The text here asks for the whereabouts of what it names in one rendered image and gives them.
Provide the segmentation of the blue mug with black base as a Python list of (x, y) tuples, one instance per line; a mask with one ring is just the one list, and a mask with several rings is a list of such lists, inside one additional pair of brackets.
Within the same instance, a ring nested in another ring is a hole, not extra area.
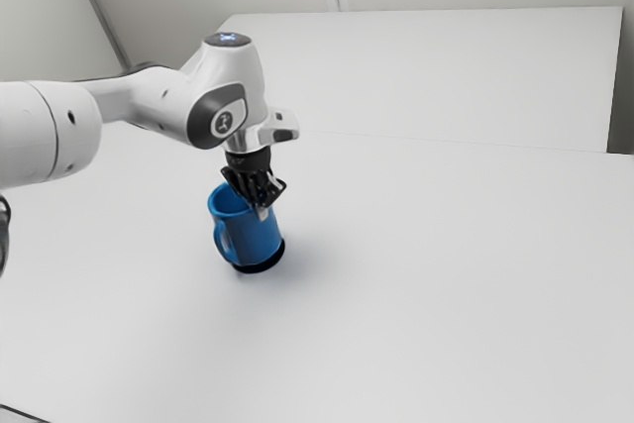
[(216, 249), (236, 271), (260, 273), (281, 260), (285, 241), (271, 207), (262, 219), (228, 183), (222, 183), (209, 195), (207, 208), (214, 222)]

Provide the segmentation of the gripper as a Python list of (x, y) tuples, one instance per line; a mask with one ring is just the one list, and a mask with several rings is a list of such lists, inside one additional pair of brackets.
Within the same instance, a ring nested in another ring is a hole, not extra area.
[(227, 164), (221, 173), (231, 188), (254, 210), (261, 222), (268, 218), (268, 208), (286, 189), (286, 183), (271, 169), (271, 150), (264, 147), (248, 154), (225, 152)]

